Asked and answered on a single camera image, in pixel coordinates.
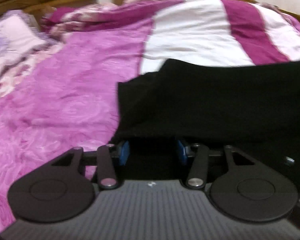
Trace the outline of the floral lilac pillow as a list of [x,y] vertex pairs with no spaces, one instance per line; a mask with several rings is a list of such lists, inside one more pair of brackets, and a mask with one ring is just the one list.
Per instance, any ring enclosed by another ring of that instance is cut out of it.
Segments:
[[0,75],[18,64],[33,51],[51,42],[31,25],[31,16],[21,10],[11,10],[0,18]]

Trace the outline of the folded purple floral quilt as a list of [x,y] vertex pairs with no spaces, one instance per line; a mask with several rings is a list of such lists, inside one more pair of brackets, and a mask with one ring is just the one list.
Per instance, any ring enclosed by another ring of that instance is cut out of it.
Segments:
[[184,0],[124,0],[114,3],[90,4],[80,8],[62,7],[43,16],[43,31],[59,40],[72,32],[115,29],[151,18],[161,9],[182,3]]

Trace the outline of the black knit cardigan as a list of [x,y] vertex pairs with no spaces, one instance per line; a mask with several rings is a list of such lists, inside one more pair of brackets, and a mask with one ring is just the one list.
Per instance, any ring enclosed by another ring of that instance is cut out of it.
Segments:
[[207,67],[167,60],[117,85],[120,123],[111,138],[175,138],[232,145],[274,167],[294,160],[300,180],[300,61]]

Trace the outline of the purple white bed cover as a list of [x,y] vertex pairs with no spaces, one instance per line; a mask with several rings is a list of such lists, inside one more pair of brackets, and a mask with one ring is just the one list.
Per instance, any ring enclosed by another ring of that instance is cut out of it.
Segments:
[[264,5],[184,0],[151,20],[72,32],[0,75],[0,231],[14,221],[7,191],[62,151],[94,150],[119,122],[116,85],[168,59],[231,67],[300,60],[300,23]]

